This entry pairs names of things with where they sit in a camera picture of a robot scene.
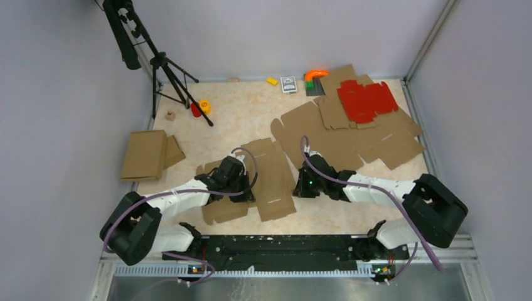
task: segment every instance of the marble patterned table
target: marble patterned table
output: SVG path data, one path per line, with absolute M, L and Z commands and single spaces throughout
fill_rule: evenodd
M 400 81 L 382 81 L 388 84 L 399 106 L 408 113 Z M 297 84 L 298 92 L 291 95 L 282 94 L 279 86 L 271 86 L 266 81 L 189 84 L 189 91 L 197 101 L 207 99 L 211 103 L 209 118 L 214 127 L 209 127 L 203 118 L 193 117 L 180 103 L 162 97 L 153 129 L 163 129 L 168 135 L 175 135 L 186 159 L 165 170 L 161 180 L 141 182 L 137 191 L 149 194 L 181 185 L 194 176 L 198 165 L 219 160 L 234 147 L 266 137 L 275 140 L 270 131 L 271 121 L 314 99 L 305 96 L 303 81 Z M 168 84 L 163 93 L 177 98 L 177 93 Z M 164 118 L 168 110 L 177 113 L 173 122 Z M 289 165 L 297 179 L 297 170 L 290 160 Z M 426 171 L 422 154 L 392 171 L 380 160 L 358 170 L 367 176 L 395 180 L 418 178 Z M 294 197 L 294 202 L 296 213 L 264 223 L 260 221 L 257 209 L 250 208 L 243 218 L 209 226 L 203 221 L 201 208 L 191 208 L 169 224 L 161 225 L 160 229 L 171 230 L 173 224 L 184 221 L 204 235 L 354 234 L 366 233 L 383 219 L 400 217 L 395 208 L 332 201 L 325 195 L 316 199 Z

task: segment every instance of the wall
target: wall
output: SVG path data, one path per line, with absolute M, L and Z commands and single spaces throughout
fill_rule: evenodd
M 462 1 L 412 88 L 497 300 L 529 300 L 532 2 Z
M 151 84 L 92 0 L 0 9 L 0 300 L 85 300 Z
M 134 1 L 159 51 L 200 80 L 295 75 L 352 63 L 403 76 L 445 0 Z

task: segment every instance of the yellow round object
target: yellow round object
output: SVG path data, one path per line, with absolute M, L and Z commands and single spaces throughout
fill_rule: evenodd
M 205 113 L 205 115 L 209 115 L 211 113 L 211 104 L 207 99 L 202 99 L 199 102 L 199 107 Z

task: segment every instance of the flattened cardboard box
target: flattened cardboard box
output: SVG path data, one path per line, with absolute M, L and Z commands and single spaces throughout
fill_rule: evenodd
M 249 207 L 257 207 L 261 221 L 278 219 L 288 214 L 296 212 L 294 201 L 292 199 L 292 190 L 295 187 L 295 181 L 292 172 L 286 160 L 286 156 L 278 141 L 272 142 L 272 139 L 259 139 L 251 141 L 242 147 L 250 150 L 257 160 L 259 174 L 257 182 L 252 188 L 256 201 L 253 203 L 233 203 L 228 197 L 203 206 L 203 219 L 206 224 L 223 223 L 247 215 Z M 199 166 L 196 174 L 210 171 L 218 167 L 221 161 L 205 164 L 205 167 Z M 255 175 L 255 167 L 250 158 L 246 158 L 246 169 L 252 181 Z
M 270 129 L 296 168 L 303 163 L 299 145 L 303 135 L 309 137 L 311 149 L 320 152 L 337 171 L 362 167 L 364 162 L 357 153 L 366 162 L 380 158 L 394 169 L 424 150 L 414 139 L 422 129 L 401 109 L 377 116 L 378 126 L 368 129 L 327 130 L 313 102 L 283 114 L 281 120 L 272 121 Z
M 357 124 L 354 121 L 350 121 L 342 102 L 338 97 L 338 88 L 341 87 L 342 82 L 346 80 L 356 80 L 360 85 L 364 87 L 371 85 L 373 80 L 368 75 L 362 75 L 357 77 L 352 65 L 347 65 L 342 68 L 338 68 L 332 71 L 329 75 L 319 79 L 326 96 L 320 96 L 314 99 L 316 105 L 318 105 L 323 118 L 323 125 L 327 129 L 348 129 L 359 128 L 365 129 L 368 127 L 375 127 L 377 122 L 368 122 L 367 124 Z
M 166 158 L 166 133 L 163 130 L 132 132 L 122 166 L 122 181 L 160 179 Z
M 186 157 L 184 152 L 179 148 L 179 144 L 175 136 L 168 136 L 166 139 L 166 156 L 164 160 L 164 169 L 184 160 Z

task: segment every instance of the tripod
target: tripod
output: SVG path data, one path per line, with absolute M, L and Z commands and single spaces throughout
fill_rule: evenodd
M 182 103 L 185 106 L 185 108 L 190 108 L 190 103 L 188 102 L 188 100 L 190 99 L 192 104 L 196 106 L 196 108 L 201 113 L 203 118 L 205 118 L 207 123 L 210 126 L 214 126 L 213 122 L 207 117 L 207 115 L 205 115 L 204 111 L 200 108 L 200 105 L 198 105 L 198 103 L 196 102 L 194 97 L 192 97 L 192 95 L 190 95 L 190 93 L 188 92 L 187 88 L 183 85 L 183 83 L 181 83 L 181 81 L 178 79 L 178 77 L 175 75 L 175 73 L 172 71 L 172 69 L 170 69 L 170 66 L 168 64 L 172 65 L 173 67 L 175 67 L 176 69 L 181 71 L 185 76 L 189 77 L 194 82 L 198 83 L 199 80 L 197 78 L 193 77 L 192 75 L 190 75 L 188 72 L 186 72 L 180 66 L 175 64 L 172 60 L 167 58 L 166 57 L 166 53 L 159 52 L 157 50 L 157 48 L 155 47 L 155 44 L 150 39 L 150 36 L 149 36 L 148 32 L 146 31 L 144 25 L 142 25 L 142 22 L 139 19 L 139 16 L 137 15 L 137 13 L 135 13 L 135 11 L 133 9 L 133 5 L 130 2 L 128 4 L 129 4 L 129 7 L 126 7 L 127 10 L 128 10 L 128 13 L 126 14 L 126 17 L 128 19 L 133 20 L 135 22 L 135 24 L 136 24 L 136 28 L 135 28 L 135 30 L 133 30 L 131 32 L 131 34 L 135 38 L 138 38 L 138 37 L 142 36 L 144 38 L 144 41 L 148 44 L 148 47 L 150 48 L 150 50 L 153 52 L 153 55 L 154 55 L 154 57 L 150 60 L 150 64 L 152 65 L 152 71 L 153 71 L 153 82 L 152 82 L 152 84 L 153 84 L 153 87 L 152 87 L 152 92 L 153 92 L 152 117 L 153 117 L 153 119 L 155 119 L 155 114 L 156 114 L 156 108 L 155 108 L 156 100 L 155 100 L 155 98 L 156 98 L 156 95 L 159 94 L 159 95 L 162 95 L 164 97 L 170 98 L 171 100 L 174 100 L 176 102 Z M 170 81 L 170 84 L 172 85 L 172 87 L 174 87 L 175 91 L 178 93 L 178 96 L 179 96 L 180 100 L 175 99 L 173 97 L 169 97 L 169 96 L 167 96 L 165 94 L 162 94 L 161 92 L 157 91 L 157 69 L 159 69 L 159 68 L 162 68 L 162 70 L 164 71 L 164 73 L 168 77 L 168 80 Z M 186 94 L 187 98 L 185 98 L 183 96 L 183 93 L 181 91 L 183 91 Z

